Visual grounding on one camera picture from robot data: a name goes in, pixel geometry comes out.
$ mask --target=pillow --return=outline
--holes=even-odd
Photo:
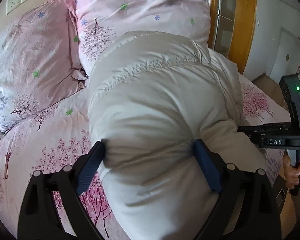
[[[83,87],[75,26],[64,0],[49,0],[0,34],[0,130]]]
[[[178,34],[206,45],[210,33],[207,0],[68,0],[77,18],[79,57],[90,76],[98,56],[128,31]]]

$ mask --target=white duvet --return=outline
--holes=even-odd
[[[91,145],[103,139],[107,148],[100,178],[131,240],[190,240],[207,219],[218,194],[193,157],[194,140],[241,170],[265,168],[236,132],[236,65],[193,40],[126,33],[101,54],[88,90]]]

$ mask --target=wrinkled fabric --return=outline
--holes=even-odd
[[[84,87],[78,38],[64,0],[49,0],[0,34],[0,130]]]
[[[76,18],[79,56],[90,76],[98,56],[128,31],[179,34],[207,45],[210,7],[207,0],[66,0]]]
[[[266,167],[236,131],[236,65],[186,37],[123,35],[97,60],[87,103],[91,143],[106,143],[100,179],[131,240],[190,240],[204,224],[218,194],[193,156],[194,140],[241,170]]]

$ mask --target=wooden floor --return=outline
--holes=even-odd
[[[262,74],[252,81],[258,88],[260,88],[266,95],[268,95],[279,106],[288,110],[288,106],[284,101],[280,86],[277,82],[271,79],[266,74]]]

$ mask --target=pink bedsheet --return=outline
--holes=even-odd
[[[244,114],[251,125],[290,121],[289,113],[240,76]],[[0,140],[0,219],[16,236],[19,210],[34,170],[59,171],[90,148],[86,89],[28,117]],[[281,150],[267,150],[266,173],[273,183],[282,165]],[[73,234],[58,194],[56,206],[65,230]],[[129,239],[112,215],[98,174],[81,201],[104,238]]]

